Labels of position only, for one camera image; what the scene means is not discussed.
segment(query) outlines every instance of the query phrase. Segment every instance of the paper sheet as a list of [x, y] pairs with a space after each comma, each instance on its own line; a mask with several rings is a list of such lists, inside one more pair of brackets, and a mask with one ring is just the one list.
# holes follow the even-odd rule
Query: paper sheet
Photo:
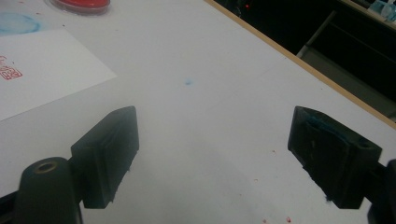
[[116, 75], [66, 30], [0, 37], [0, 120]]

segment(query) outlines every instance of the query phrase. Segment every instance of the blue stain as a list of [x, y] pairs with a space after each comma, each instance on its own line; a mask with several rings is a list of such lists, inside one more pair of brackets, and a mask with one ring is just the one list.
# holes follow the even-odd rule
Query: blue stain
[[34, 19], [12, 12], [0, 13], [0, 35], [21, 35], [40, 30], [40, 23]]
[[186, 81], [184, 81], [184, 84], [186, 84], [186, 86], [190, 86], [190, 85], [192, 85], [192, 80], [191, 80], [191, 78], [187, 78], [186, 79]]

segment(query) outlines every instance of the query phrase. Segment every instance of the blue ink stain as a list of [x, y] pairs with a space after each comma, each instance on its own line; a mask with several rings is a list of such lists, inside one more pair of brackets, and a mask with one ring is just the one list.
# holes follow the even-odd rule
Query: blue ink stain
[[0, 13], [0, 35], [21, 35], [37, 32], [40, 23], [18, 13]]
[[191, 78], [187, 78], [186, 81], [184, 81], [184, 84], [186, 84], [186, 86], [190, 86], [192, 85], [192, 79]]

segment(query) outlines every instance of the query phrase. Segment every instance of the black plastic part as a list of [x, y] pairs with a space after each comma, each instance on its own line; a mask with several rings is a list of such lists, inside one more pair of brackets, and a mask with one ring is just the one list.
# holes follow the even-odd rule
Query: black plastic part
[[396, 223], [396, 160], [390, 161], [385, 172], [386, 190], [389, 199], [389, 210], [392, 213], [392, 223]]
[[72, 146], [70, 163], [86, 208], [105, 208], [113, 201], [138, 149], [133, 106], [111, 112]]
[[66, 159], [48, 158], [23, 171], [12, 223], [82, 223]]
[[10, 193], [0, 198], [0, 224], [10, 224], [14, 211], [17, 192]]
[[358, 209], [366, 175], [375, 169], [381, 148], [340, 122], [296, 106], [289, 150], [339, 208]]

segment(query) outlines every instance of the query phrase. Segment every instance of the red lid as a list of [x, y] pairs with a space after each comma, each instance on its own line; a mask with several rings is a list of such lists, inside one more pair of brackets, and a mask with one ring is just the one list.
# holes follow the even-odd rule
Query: red lid
[[110, 0], [59, 0], [67, 5], [74, 7], [97, 8], [106, 7]]

